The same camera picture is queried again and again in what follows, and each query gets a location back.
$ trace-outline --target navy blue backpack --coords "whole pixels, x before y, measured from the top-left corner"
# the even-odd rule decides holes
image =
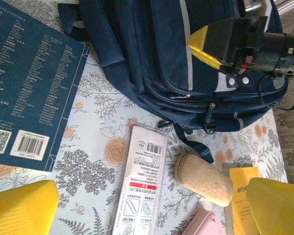
[[[59,4],[65,32],[90,41],[104,73],[120,92],[166,122],[178,137],[207,162],[210,150],[188,141],[185,133],[203,129],[238,131],[262,117],[268,107],[260,102],[258,81],[264,74],[249,72],[251,86],[217,92],[222,75],[190,54],[190,34],[205,25],[240,17],[233,0],[80,0]],[[82,20],[85,28],[74,26]],[[282,33],[272,3],[268,32]],[[288,81],[280,87],[262,83],[263,100],[282,101]]]

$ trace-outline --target black cable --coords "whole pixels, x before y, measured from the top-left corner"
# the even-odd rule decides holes
[[[282,111],[292,111],[292,110],[294,110],[294,104],[293,104],[293,106],[292,106],[291,108],[289,108],[289,109],[282,109],[282,108],[277,108],[277,107],[270,106],[270,105],[268,105],[268,104],[266,104],[266,103],[264,102],[263,96],[262,96],[262,94],[261,94],[261,88],[260,88],[261,83],[262,83],[262,81],[264,80],[264,78],[268,78],[268,79],[269,79],[269,77],[266,75],[266,76],[263,76],[263,77],[259,80],[259,82],[258,82],[258,95],[259,95],[259,98],[260,98],[260,101],[262,102],[262,104],[265,105],[265,106],[268,107],[268,108],[273,108],[273,109],[282,110]]]

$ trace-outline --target tablecloth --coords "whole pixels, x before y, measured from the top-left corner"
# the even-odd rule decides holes
[[[47,25],[61,30],[57,2],[6,0]],[[63,135],[53,172],[0,165],[0,191],[52,179],[60,202],[50,235],[105,235],[111,232],[122,182],[128,120],[155,127],[160,118],[135,105],[105,78],[94,53],[89,56]],[[169,135],[162,197],[155,234],[180,235],[199,208],[215,211],[224,226],[223,208],[179,185],[173,171],[177,158],[192,150]],[[215,167],[258,166],[260,175],[286,182],[272,111],[242,131],[207,135],[194,131],[190,140],[208,145]]]

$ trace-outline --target pink case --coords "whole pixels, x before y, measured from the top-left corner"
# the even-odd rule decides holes
[[[182,235],[226,235],[226,233],[213,211],[200,209]]]

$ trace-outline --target book cover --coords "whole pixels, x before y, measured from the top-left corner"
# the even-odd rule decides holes
[[[251,178],[259,177],[257,167],[222,169],[233,183],[233,198],[225,208],[227,235],[259,235],[246,197],[247,185]]]
[[[0,164],[52,171],[88,53],[0,0]]]

